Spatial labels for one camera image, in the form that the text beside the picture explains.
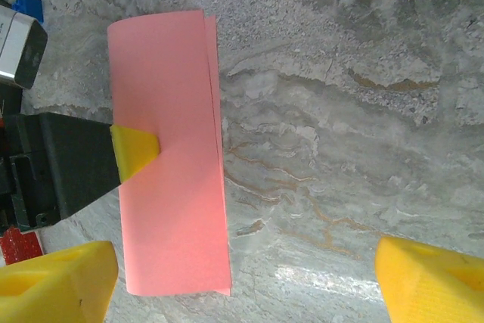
gray marble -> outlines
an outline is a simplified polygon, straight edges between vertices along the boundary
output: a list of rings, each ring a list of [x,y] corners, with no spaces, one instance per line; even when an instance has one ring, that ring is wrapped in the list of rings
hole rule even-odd
[[[41,231],[47,251],[114,243],[106,322],[388,322],[382,235],[484,256],[477,0],[45,0],[25,110],[110,121],[107,26],[192,8],[219,18],[234,288],[127,294],[113,191]]]

blue object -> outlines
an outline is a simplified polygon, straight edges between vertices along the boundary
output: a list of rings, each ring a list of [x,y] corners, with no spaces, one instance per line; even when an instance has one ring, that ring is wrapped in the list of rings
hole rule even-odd
[[[12,5],[12,9],[36,18],[40,24],[44,23],[42,0],[16,0]]]

pink paper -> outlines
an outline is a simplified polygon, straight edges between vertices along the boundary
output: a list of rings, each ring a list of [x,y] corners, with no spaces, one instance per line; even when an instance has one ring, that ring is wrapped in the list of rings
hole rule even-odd
[[[107,34],[114,122],[156,134],[161,147],[119,187],[128,292],[227,292],[215,18],[147,15]]]

yellow foam pad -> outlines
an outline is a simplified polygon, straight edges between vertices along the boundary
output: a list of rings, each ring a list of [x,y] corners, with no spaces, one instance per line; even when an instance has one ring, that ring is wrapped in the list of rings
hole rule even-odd
[[[484,323],[484,259],[384,237],[375,270],[392,323]]]
[[[110,131],[121,183],[133,177],[160,153],[158,138],[149,132],[119,125],[112,125]]]
[[[117,276],[109,241],[5,266],[0,269],[0,321],[102,323]]]

white label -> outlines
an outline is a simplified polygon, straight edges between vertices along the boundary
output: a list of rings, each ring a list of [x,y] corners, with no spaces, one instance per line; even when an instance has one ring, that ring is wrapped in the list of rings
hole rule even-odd
[[[8,30],[14,19],[15,11],[0,5],[0,54],[7,39]]]

